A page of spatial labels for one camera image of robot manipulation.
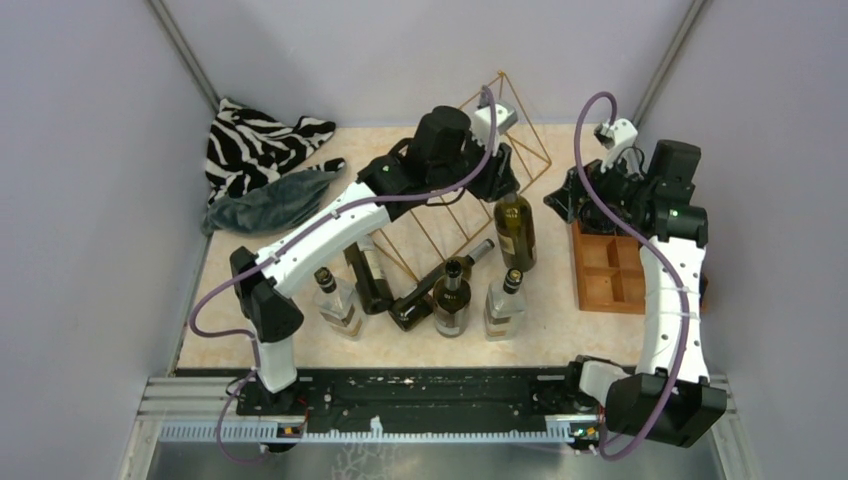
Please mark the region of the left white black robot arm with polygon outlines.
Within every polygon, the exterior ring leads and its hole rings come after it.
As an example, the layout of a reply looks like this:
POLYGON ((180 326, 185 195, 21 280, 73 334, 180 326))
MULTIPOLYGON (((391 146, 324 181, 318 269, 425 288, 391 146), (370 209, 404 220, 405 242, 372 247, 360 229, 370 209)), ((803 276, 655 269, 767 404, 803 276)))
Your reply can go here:
POLYGON ((304 315, 293 300, 309 276, 355 241, 389 225, 431 198, 465 190, 492 203, 518 182, 512 150, 501 141, 517 110, 494 102, 467 114, 437 106, 410 138, 374 158, 319 213, 292 233, 253 253, 234 251, 230 264, 244 316, 258 338, 260 399, 277 414, 300 399, 293 335, 304 315))

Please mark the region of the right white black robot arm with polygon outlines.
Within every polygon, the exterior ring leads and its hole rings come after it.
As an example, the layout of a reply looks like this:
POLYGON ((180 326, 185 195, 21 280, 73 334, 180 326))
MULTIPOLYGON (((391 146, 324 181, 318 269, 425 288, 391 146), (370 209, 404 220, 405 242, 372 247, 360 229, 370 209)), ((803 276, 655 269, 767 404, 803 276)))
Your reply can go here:
POLYGON ((607 155, 575 166, 544 202, 567 223, 625 233, 639 243, 645 280, 645 333, 637 365, 580 355, 563 398, 576 412, 597 403, 608 441, 616 435, 688 448, 725 413, 726 395, 710 383, 700 335, 706 282, 702 265, 708 213, 692 204, 699 147, 657 142, 649 162, 631 171, 634 145, 607 144, 607 155))

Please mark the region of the clear square liquor bottle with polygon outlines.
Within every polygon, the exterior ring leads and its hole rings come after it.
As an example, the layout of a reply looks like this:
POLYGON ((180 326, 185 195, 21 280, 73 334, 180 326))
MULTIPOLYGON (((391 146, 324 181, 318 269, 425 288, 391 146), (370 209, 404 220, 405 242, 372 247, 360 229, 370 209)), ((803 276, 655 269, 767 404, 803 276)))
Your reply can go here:
POLYGON ((484 307, 484 333, 489 341, 512 338, 526 317, 527 300, 522 290, 524 274, 509 268, 501 280, 492 280, 484 307))

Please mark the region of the olive green wine bottle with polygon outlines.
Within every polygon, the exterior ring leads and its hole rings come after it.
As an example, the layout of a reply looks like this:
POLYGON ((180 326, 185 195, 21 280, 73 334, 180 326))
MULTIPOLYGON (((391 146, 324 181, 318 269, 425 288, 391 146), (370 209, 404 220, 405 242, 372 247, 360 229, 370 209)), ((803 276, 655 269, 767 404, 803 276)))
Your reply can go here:
POLYGON ((536 237, 529 201, 517 191, 499 199, 493 209, 499 248, 507 268, 529 272, 536 264, 536 237))

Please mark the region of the brown wine bottle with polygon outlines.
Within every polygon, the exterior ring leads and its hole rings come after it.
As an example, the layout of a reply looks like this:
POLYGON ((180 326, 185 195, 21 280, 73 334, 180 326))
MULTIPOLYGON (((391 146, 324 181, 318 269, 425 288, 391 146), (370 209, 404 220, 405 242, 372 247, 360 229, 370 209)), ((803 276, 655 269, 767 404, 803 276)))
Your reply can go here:
POLYGON ((471 287, 459 260, 445 263, 442 276, 434 284, 433 300, 436 330, 447 338, 460 336, 467 327, 471 287))

